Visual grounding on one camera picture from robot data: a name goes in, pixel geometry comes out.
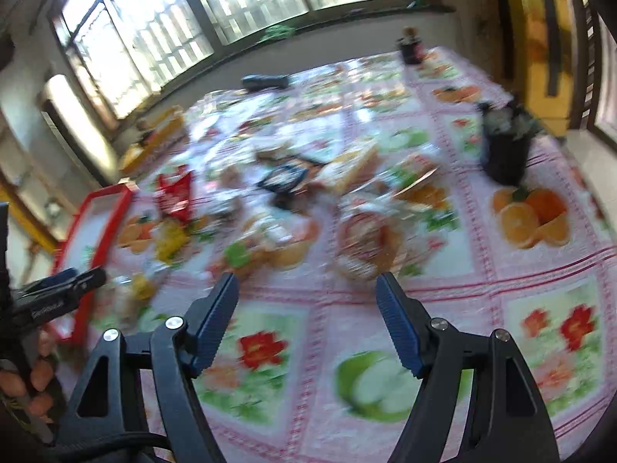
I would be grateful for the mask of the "person's left hand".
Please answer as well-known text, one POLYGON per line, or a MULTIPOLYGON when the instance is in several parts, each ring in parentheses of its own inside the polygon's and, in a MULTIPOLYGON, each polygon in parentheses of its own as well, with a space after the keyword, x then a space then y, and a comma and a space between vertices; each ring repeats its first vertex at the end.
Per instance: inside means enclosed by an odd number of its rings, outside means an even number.
POLYGON ((56 341, 52 335, 41 330, 37 341, 37 356, 27 374, 20 374, 13 366, 1 366, 1 392, 9 398, 27 396, 29 401, 26 410, 45 424, 52 422, 48 414, 54 406, 54 399, 47 392, 50 382, 56 376, 52 363, 54 348, 56 341))

